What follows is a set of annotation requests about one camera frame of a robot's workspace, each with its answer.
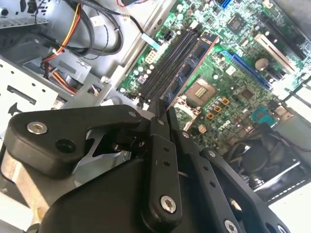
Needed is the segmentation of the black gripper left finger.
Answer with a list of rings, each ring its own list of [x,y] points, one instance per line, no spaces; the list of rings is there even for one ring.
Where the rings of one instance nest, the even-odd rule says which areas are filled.
[[[96,149],[101,154],[131,152],[128,161],[177,160],[166,103],[158,100],[151,112],[154,117],[146,119],[130,106],[112,105],[21,113],[9,121],[6,157],[25,167],[49,210],[60,197],[78,188],[74,171]]]

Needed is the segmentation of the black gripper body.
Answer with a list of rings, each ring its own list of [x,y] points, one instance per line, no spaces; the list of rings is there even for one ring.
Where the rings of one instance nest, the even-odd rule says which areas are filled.
[[[218,233],[198,182],[172,159],[123,163],[60,197],[41,233]]]

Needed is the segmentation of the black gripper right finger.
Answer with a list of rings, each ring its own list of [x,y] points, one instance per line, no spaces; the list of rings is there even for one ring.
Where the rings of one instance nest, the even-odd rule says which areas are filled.
[[[213,150],[199,150],[179,128],[174,108],[168,119],[177,145],[178,166],[184,168],[199,196],[199,216],[216,233],[288,233],[289,228]]]

